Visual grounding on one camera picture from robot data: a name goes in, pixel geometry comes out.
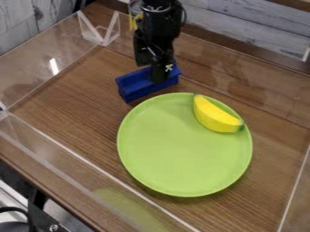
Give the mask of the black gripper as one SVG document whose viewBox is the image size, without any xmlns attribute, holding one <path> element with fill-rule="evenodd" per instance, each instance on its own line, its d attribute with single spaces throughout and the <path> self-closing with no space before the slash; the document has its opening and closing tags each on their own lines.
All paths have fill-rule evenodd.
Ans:
<svg viewBox="0 0 310 232">
<path fill-rule="evenodd" d="M 184 7 L 179 0 L 143 0 L 140 8 L 143 20 L 133 35 L 135 63 L 151 64 L 150 79 L 160 83 L 174 68 L 174 40 L 184 24 Z"/>
</svg>

